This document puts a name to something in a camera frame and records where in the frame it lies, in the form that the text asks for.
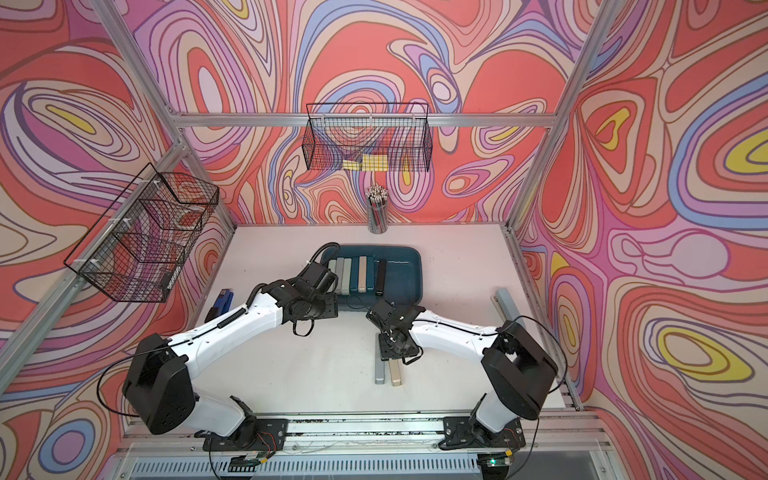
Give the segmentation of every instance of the yellow sticky note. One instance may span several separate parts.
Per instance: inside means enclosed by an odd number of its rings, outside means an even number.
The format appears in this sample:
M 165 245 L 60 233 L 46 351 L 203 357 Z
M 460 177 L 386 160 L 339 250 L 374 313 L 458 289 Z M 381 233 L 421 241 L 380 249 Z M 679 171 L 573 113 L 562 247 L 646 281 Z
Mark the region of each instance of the yellow sticky note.
M 363 155 L 362 169 L 366 172 L 386 172 L 389 170 L 389 162 L 386 155 Z
M 360 170 L 360 163 L 351 160 L 344 160 L 342 162 L 342 168 L 344 170 Z

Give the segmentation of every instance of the wire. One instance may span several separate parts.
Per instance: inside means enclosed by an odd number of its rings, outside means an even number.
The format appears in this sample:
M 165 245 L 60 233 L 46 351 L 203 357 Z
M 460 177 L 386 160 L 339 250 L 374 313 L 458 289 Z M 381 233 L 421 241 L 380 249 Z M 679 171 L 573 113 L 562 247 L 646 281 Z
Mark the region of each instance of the wire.
M 303 334 L 303 335 L 299 335 L 299 333 L 296 331 L 296 325 L 299 323 L 299 321 L 301 321 L 301 320 L 297 320 L 296 322 L 293 322 L 293 335 L 295 335 L 295 336 L 310 336 L 310 333 L 312 333 L 312 330 L 315 328 L 315 319 L 310 319 L 310 322 L 312 322 L 312 324 L 310 325 L 310 329 L 305 334 Z
M 354 296 L 355 298 L 357 298 L 357 300 L 360 302 L 360 304 L 361 304 L 362 306 L 351 306 L 351 305 L 349 305 L 349 298 L 350 298 L 351 296 Z M 359 296 L 355 295 L 354 293 L 351 293 L 351 294 L 349 294 L 349 295 L 347 295 L 347 296 L 346 296 L 346 305 L 347 305 L 349 308 L 351 308 L 351 309 L 355 309 L 355 310 L 362 310 L 362 309 L 366 309 L 366 310 L 368 310 L 368 313 L 371 313 L 371 309 L 370 309 L 370 307 L 369 307 L 369 306 L 367 306 L 367 305 L 366 305 L 366 304 L 365 304 L 365 303 L 362 301 L 362 299 L 361 299 Z
M 422 358 L 423 356 L 424 356 L 424 349 L 423 349 L 422 347 L 420 347 L 420 346 L 419 346 L 419 356 L 415 356 L 415 357 L 413 357 L 412 359 L 410 359 L 410 360 L 409 360 L 409 361 L 407 361 L 407 362 L 406 362 L 406 359 L 405 359 L 405 358 L 402 358 L 402 359 L 401 359 L 401 360 L 402 360 L 402 364 L 403 364 L 403 365 L 410 365 L 411 363 L 414 363 L 416 360 L 418 360 L 418 359 Z
M 111 408 L 109 405 L 107 405 L 107 403 L 101 397 L 101 383 L 104 381 L 104 376 L 106 376 L 107 372 L 109 372 L 111 369 L 113 369 L 114 366 L 116 366 L 116 365 L 118 365 L 118 364 L 120 364 L 122 362 L 125 362 L 126 360 L 130 360 L 130 359 L 132 359 L 134 357 L 137 357 L 139 355 L 149 355 L 150 353 L 160 352 L 161 350 L 166 350 L 166 349 L 169 349 L 169 348 L 174 347 L 174 346 L 183 345 L 183 344 L 185 344 L 187 342 L 189 342 L 189 340 L 184 340 L 183 342 L 175 343 L 174 345 L 162 346 L 162 347 L 159 347 L 159 348 L 156 348 L 156 349 L 148 350 L 146 352 L 134 353 L 133 355 L 129 355 L 129 356 L 125 357 L 124 359 L 119 359 L 118 361 L 111 363 L 107 368 L 104 369 L 103 372 L 101 372 L 101 375 L 99 375 L 99 377 L 98 377 L 98 381 L 96 382 L 96 399 L 101 404 L 101 406 L 103 406 L 104 408 L 106 408 L 107 410 L 109 410 L 110 412 L 112 412 L 114 414 L 122 415 L 124 417 L 134 417 L 136 419 L 140 418 L 139 415 L 134 415 L 133 413 L 119 412 L 118 410 L 115 410 L 115 409 Z
M 482 334 L 482 333 L 478 333 L 478 332 L 472 332 L 471 330 L 465 330 L 465 329 L 463 329 L 463 328 L 461 328 L 461 327 L 458 327 L 458 326 L 456 326 L 456 325 L 451 325 L 450 323 L 444 323 L 444 322 L 436 322 L 435 320 L 415 319 L 415 320 L 413 320 L 413 322 L 414 322 L 414 323 L 416 323 L 416 322 L 427 322 L 427 323 L 434 323 L 435 325 L 441 325 L 441 326 L 449 326 L 449 327 L 451 327 L 452 329 L 456 329 L 456 330 L 458 330 L 458 331 L 460 331 L 460 332 L 464 332 L 464 333 L 470 333 L 470 334 L 472 334 L 472 335 L 476 335 L 476 336 L 494 336 L 494 335 L 498 335 L 498 334 L 499 334 L 499 332 L 493 332 L 493 333 L 486 333 L 486 334 L 484 335 L 484 334 Z
M 563 383 L 565 383 L 565 376 L 568 374 L 568 358 L 567 358 L 567 356 L 565 356 L 565 350 L 563 350 L 563 347 L 560 346 L 560 342 L 558 341 L 558 339 L 555 338 L 554 334 L 552 334 L 552 332 L 550 332 L 549 329 L 546 326 L 544 326 L 543 323 L 539 322 L 538 320 L 536 320 L 532 316 L 518 315 L 518 316 L 515 317 L 514 320 L 512 320 L 509 323 L 509 325 L 507 325 L 506 329 L 498 330 L 496 333 L 483 333 L 483 334 L 480 334 L 480 336 L 501 335 L 502 333 L 506 333 L 506 330 L 509 329 L 509 328 L 512 328 L 515 325 L 515 322 L 517 322 L 521 318 L 529 319 L 529 320 L 531 320 L 533 322 L 536 322 L 542 329 L 544 329 L 544 331 L 547 333 L 547 335 L 549 335 L 554 340 L 554 344 L 558 346 L 558 349 L 560 349 L 560 354 L 563 356 L 563 365 L 566 366 L 566 370 L 561 374 L 560 382 L 558 382 L 558 384 L 552 390 L 550 390 L 548 392 L 548 394 L 552 393 L 555 390 L 560 389 L 560 387 L 563 386 Z
M 259 432 L 256 432 L 256 435 L 259 437 L 259 440 L 261 440 L 261 442 L 264 445 L 266 445 L 266 454 L 269 455 L 270 453 L 272 453 L 272 447 L 270 447 L 270 444 L 267 443 L 266 440 L 264 440 L 264 437 L 261 436 L 261 434 Z
M 214 460 L 210 456 L 210 450 L 208 450 L 208 462 L 210 463 L 210 470 L 214 473 L 214 475 L 216 476 L 216 478 L 218 478 L 218 480 L 221 480 L 221 477 L 219 476 L 219 474 L 216 472 L 216 469 L 214 468 Z
M 337 255 L 339 253 L 339 251 L 341 250 L 341 245 L 339 245 L 337 242 L 328 242 L 325 245 L 323 245 L 322 247 L 320 247 L 319 249 L 317 249 L 317 251 L 312 255 L 312 258 L 310 258 L 310 263 L 314 262 L 315 259 L 317 258 L 317 256 L 320 255 L 323 251 L 325 251 L 325 249 L 328 248 L 328 247 L 334 247 L 333 253 L 330 254 L 328 260 L 323 264 L 324 266 L 328 266 L 328 261 L 334 255 Z M 304 270 L 301 271 L 299 276 L 301 276 L 303 273 L 305 273 L 307 268 L 309 268 L 309 264 L 307 264 L 307 266 L 304 267 Z
M 536 434 L 538 433 L 538 424 L 541 422 L 541 417 L 536 420 L 536 430 L 533 432 L 533 440 L 531 440 L 531 450 L 528 452 L 528 454 L 525 456 L 525 460 L 523 460 L 522 464 L 520 465 L 520 468 L 512 472 L 511 474 L 507 475 L 504 480 L 509 480 L 510 478 L 514 477 L 515 475 L 520 472 L 523 467 L 525 467 L 525 464 L 528 463 L 528 459 L 531 458 L 531 455 L 533 455 L 533 445 L 536 444 Z
M 568 357 L 565 356 L 565 350 L 563 350 L 563 347 L 560 346 L 560 342 L 558 342 L 558 339 L 554 337 L 554 334 L 552 334 L 552 332 L 550 332 L 549 329 L 546 326 L 544 326 L 544 324 L 542 324 L 535 318 L 528 315 L 518 315 L 518 317 L 515 319 L 515 322 L 521 318 L 532 320 L 533 322 L 536 322 L 542 329 L 544 329 L 544 331 L 554 340 L 554 344 L 558 346 L 558 348 L 560 349 L 560 354 L 563 356 L 563 365 L 565 366 L 565 371 L 561 373 L 560 382 L 558 382 L 558 384 L 552 390 L 549 391 L 549 393 L 552 393 L 555 390 L 560 389 L 560 387 L 563 386 L 563 383 L 565 383 L 565 376 L 568 374 Z
M 256 295 L 258 295 L 259 290 L 263 289 L 265 286 L 266 286 L 266 283 L 259 283 L 253 288 L 253 290 L 250 291 L 248 300 L 246 300 L 245 302 L 245 307 L 247 309 L 249 309 L 253 305 L 253 301 L 256 299 Z
M 275 445 L 275 453 L 277 453 L 277 442 L 275 442 L 275 435 L 272 435 L 272 434 L 271 434 L 271 433 L 269 433 L 269 432 L 264 432 L 264 433 L 266 433 L 267 435 L 269 435 L 270 437 L 272 437 L 272 445 Z

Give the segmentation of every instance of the gray bar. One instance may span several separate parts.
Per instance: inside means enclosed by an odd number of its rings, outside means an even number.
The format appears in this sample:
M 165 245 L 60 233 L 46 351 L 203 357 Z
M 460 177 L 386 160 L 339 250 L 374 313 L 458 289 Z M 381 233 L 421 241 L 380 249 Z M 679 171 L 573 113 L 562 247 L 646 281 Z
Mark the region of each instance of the gray bar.
M 384 360 L 382 360 L 381 347 L 379 347 L 379 335 L 373 337 L 376 340 L 376 347 L 373 350 L 376 358 L 374 359 L 374 374 L 373 378 L 376 380 L 376 385 L 384 385 Z
M 326 114 L 326 117 L 350 115 Z M 177 127 L 305 127 L 307 114 L 172 114 Z M 373 118 L 403 118 L 407 114 L 371 114 Z M 429 114 L 431 127 L 551 127 L 554 114 Z

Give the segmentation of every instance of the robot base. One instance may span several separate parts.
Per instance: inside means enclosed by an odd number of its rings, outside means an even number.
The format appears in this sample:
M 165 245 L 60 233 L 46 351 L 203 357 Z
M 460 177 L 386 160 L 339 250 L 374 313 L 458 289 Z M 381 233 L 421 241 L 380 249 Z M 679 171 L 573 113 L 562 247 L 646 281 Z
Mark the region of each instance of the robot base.
M 205 452 L 243 452 L 249 451 L 264 451 L 278 452 L 283 449 L 283 444 L 286 438 L 286 429 L 288 428 L 288 420 L 286 419 L 254 419 L 255 431 L 259 432 L 262 440 L 258 435 L 254 435 L 253 441 L 249 445 L 242 446 L 240 442 L 237 442 L 229 437 L 221 437 L 215 433 L 209 434 L 205 438 L 203 444 L 203 450 Z
M 499 433 L 488 432 L 481 425 L 470 422 L 469 417 L 445 417 L 442 424 L 445 450 L 502 447 L 517 452 L 525 447 L 520 418 L 509 422 Z

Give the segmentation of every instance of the metal grille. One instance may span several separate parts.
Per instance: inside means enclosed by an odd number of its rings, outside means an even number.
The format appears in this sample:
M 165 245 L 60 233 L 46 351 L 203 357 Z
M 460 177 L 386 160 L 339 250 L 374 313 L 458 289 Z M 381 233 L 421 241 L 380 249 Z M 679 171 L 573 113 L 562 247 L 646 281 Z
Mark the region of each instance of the metal grille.
M 254 467 L 231 467 L 229 458 L 213 464 L 222 478 L 288 475 L 388 475 L 480 473 L 476 454 L 429 453 L 403 455 L 279 455 Z M 138 458 L 130 478 L 212 478 L 208 458 Z
M 65 265 L 117 302 L 164 302 L 218 203 L 215 185 L 156 172 L 92 255 Z
M 307 113 L 307 170 L 429 171 L 427 104 L 308 104 Z

